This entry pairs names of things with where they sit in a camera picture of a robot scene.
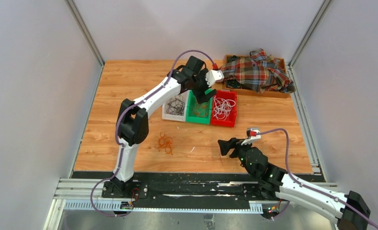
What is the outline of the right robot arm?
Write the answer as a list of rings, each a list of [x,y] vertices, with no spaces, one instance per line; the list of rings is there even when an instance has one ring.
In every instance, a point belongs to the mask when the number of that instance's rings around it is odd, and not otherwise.
[[[261,137],[257,134],[245,139],[218,140],[221,155],[230,150],[247,173],[256,179],[260,195],[267,200],[282,199],[309,208],[337,225],[340,230],[365,230],[370,209],[362,196],[324,189],[305,181],[268,161],[252,144]]]

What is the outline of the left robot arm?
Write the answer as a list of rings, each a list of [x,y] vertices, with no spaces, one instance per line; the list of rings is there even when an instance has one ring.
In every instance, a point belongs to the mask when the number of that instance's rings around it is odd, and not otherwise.
[[[151,115],[171,98],[186,91],[191,91],[199,104],[208,102],[217,93],[212,86],[223,78],[216,63],[208,70],[203,60],[191,56],[184,65],[173,64],[167,76],[148,93],[122,101],[115,125],[118,159],[113,175],[108,178],[119,197],[129,197],[133,191],[137,150],[149,134]]]

